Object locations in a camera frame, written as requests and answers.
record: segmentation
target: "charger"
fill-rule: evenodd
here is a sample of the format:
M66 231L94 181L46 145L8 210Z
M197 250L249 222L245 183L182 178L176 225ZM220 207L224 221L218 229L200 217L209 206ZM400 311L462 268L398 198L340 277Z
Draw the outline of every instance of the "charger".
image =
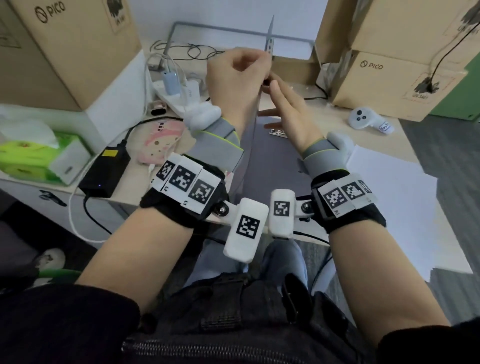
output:
M123 140L115 147L108 146L97 157L78 185L85 195L89 197L112 197L130 162L126 144L126 140Z

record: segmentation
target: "pink object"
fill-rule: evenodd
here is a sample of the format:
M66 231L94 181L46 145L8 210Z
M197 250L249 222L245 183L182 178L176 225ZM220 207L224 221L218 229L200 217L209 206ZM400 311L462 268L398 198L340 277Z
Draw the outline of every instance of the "pink object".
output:
M138 153L138 161L143 164L161 166L169 154L175 150L175 144L185 130L182 121L164 119L152 122L152 130Z

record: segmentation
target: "human hand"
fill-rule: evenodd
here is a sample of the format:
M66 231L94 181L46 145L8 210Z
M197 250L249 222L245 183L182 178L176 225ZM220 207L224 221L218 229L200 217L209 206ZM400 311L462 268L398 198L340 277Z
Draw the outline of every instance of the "human hand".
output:
M212 104L239 136L255 115L256 100L272 60L258 49L234 48L207 63L206 83Z
M285 134L302 154L324 135L313 123L305 100L273 72L270 73L269 79L270 86L263 86L262 90L270 95L276 109L263 110L258 115L280 116Z

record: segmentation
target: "white desk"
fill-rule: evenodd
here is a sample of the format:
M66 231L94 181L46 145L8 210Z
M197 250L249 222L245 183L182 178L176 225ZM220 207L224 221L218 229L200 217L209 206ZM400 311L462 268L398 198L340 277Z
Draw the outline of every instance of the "white desk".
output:
M144 45L149 46L150 44L151 42L145 42ZM186 71L193 71L200 75L206 73L206 62L204 61L179 61L179 64ZM293 87L304 97L321 96L319 90L314 86L305 87L302 85L293 85ZM389 121L395 127L395 132L390 136L385 136L380 135L376 130L371 128L364 130L354 130L350 128L346 123L349 114L348 109L332 107L324 100L312 100L308 101L308 103L312 108L312 114L315 123L325 134L327 134L329 131L345 133L350 135L353 141L362 147L385 153L406 161L419 163L398 119L389 118ZM272 107L274 106L270 100L270 97L268 95L263 95L260 103L260 109L270 109ZM146 192L149 185L147 167L137 163L136 155L143 145L147 135L149 134L149 130L150 128L148 125L141 125L132 132L127 145L127 149L132 157L132 160L109 201L137 206L141 197ZM180 140L176 148L176 152L185 153L193 146L194 143L195 140L188 133L186 133ZM0 172L0 179L14 181L13 178L5 175L2 172ZM72 186L60 187L25 181L17 182L55 189L67 193L71 193L73 191ZM436 224L438 228L439 250L435 259L435 266L456 272L472 273L470 265L468 264L465 255L458 244L455 234L453 233L452 228L438 203ZM301 239L303 241L318 243L318 241L309 239L307 237L301 237Z

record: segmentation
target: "cardboard box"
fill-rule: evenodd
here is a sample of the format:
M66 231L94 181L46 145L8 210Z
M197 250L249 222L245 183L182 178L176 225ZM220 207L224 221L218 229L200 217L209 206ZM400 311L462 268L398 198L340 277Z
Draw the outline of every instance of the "cardboard box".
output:
M466 71L439 68L429 93L427 65L350 50L332 81L331 101L345 108L367 106L381 115L422 121L466 75Z
M329 0L315 41L320 63L337 63L348 45L357 0Z
M0 0L0 103L87 109L140 49L126 0Z
M478 0L359 0L350 47L432 68L480 21ZM480 27L441 66L460 71L480 52Z
M314 85L320 72L320 62L314 48L308 60L275 56L272 60L272 71L285 82Z

